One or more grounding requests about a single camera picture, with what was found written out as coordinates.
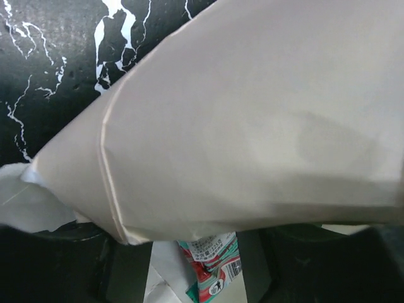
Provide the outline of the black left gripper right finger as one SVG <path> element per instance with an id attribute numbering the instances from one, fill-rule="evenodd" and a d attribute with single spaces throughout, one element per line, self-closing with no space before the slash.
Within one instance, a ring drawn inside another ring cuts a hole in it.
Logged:
<path id="1" fill-rule="evenodd" d="M 237 234 L 248 302 L 403 302 L 403 227 L 311 224 Z"/>

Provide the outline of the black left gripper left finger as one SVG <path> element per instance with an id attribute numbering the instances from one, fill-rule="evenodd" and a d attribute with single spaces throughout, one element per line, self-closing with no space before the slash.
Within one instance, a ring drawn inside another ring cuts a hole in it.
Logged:
<path id="1" fill-rule="evenodd" d="M 29 234 L 1 227 L 1 302 L 142 302 L 152 245 L 92 223 Z"/>

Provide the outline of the green teal snack packet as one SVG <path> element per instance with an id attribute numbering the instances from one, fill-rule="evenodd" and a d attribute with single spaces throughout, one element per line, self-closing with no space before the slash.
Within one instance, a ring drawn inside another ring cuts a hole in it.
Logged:
<path id="1" fill-rule="evenodd" d="M 196 282 L 186 292 L 193 302 L 211 302 L 242 273 L 235 232 L 178 245 L 196 274 Z"/>

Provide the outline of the beige paper bag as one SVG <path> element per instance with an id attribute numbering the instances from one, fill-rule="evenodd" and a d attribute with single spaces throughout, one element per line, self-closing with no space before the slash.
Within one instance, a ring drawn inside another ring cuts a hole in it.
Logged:
<path id="1" fill-rule="evenodd" d="M 1 227 L 178 245 L 403 223 L 402 1 L 2 1 Z"/>

